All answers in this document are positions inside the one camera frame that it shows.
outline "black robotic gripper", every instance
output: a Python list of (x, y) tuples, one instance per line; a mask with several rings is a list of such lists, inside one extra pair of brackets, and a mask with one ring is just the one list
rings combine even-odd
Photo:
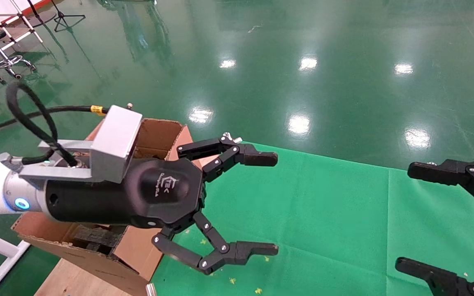
[[(445, 185), (460, 185), (474, 197), (474, 162), (447, 159), (435, 163), (411, 163), (407, 174), (411, 178)], [(396, 260), (397, 271), (427, 282), (433, 296), (474, 296), (474, 282), (456, 273), (436, 268), (405, 257)]]
[[(152, 238), (156, 248), (205, 274), (224, 264), (244, 265), (254, 254), (277, 255), (275, 244), (226, 242), (202, 213), (206, 182), (237, 163), (273, 167), (277, 154), (258, 152), (254, 146), (235, 143), (227, 136), (179, 146), (177, 152), (176, 161), (133, 159), (121, 184), (49, 180), (49, 213), (58, 221), (161, 228)], [(218, 156), (202, 169), (192, 163), (213, 155)], [(175, 234), (193, 224), (214, 248), (205, 257), (172, 241)]]

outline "cardboard box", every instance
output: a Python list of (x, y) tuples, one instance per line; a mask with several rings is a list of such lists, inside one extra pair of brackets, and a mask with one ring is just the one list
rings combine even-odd
[[(86, 140), (94, 139), (99, 128), (100, 125)], [(140, 127), (134, 157), (176, 160), (177, 146), (190, 142), (192, 138), (186, 125), (145, 118)], [(145, 285), (151, 280), (162, 258), (162, 253), (151, 242), (160, 229), (128, 226), (110, 255), (105, 255), (79, 247), (79, 242), (74, 240), (74, 232), (79, 225), (53, 221), (43, 213), (28, 212), (21, 215), (12, 229), (22, 240), (66, 259), (128, 294), (146, 296)]]

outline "green mat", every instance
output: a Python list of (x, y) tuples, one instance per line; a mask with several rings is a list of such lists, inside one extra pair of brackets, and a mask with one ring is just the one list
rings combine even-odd
[[(164, 257), (152, 282), (160, 296), (429, 296), (399, 273), (410, 257), (474, 281), (474, 198), (460, 187), (405, 171), (256, 145), (276, 167), (233, 167), (207, 187), (203, 213), (226, 241), (273, 242), (274, 257), (203, 275)], [(192, 226), (175, 242), (207, 255)]]

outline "glossy green epoxy floor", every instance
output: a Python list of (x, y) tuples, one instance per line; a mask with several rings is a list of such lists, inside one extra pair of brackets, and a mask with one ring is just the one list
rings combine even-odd
[[(60, 3), (87, 18), (55, 39), (38, 28), (52, 55), (23, 42), (39, 69), (26, 79), (48, 106), (130, 102), (196, 140), (230, 131), (384, 167), (474, 160), (474, 0), (101, 3)], [(66, 139), (100, 120), (54, 118)], [(0, 152), (34, 155), (37, 142), (18, 126), (0, 132)], [(0, 217), (0, 236), (17, 242), (14, 220)], [(55, 262), (32, 249), (0, 295), (34, 294)]]

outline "stool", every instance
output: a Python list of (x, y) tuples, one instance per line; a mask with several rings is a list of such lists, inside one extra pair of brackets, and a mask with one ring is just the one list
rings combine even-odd
[[(5, 37), (6, 33), (3, 30), (0, 30), (0, 39)], [(32, 65), (28, 60), (25, 60), (23, 56), (20, 55), (15, 55), (8, 57), (5, 52), (0, 48), (0, 56), (2, 57), (2, 60), (0, 60), (0, 70), (5, 69), (9, 75), (14, 77), (15, 79), (21, 79), (21, 75), (18, 73), (15, 73), (14, 70), (12, 70), (12, 66), (19, 63), (19, 62), (24, 62), (25, 65), (30, 69), (30, 71), (36, 71), (36, 67)], [(1, 84), (6, 84), (5, 80), (0, 76), (0, 83)]]

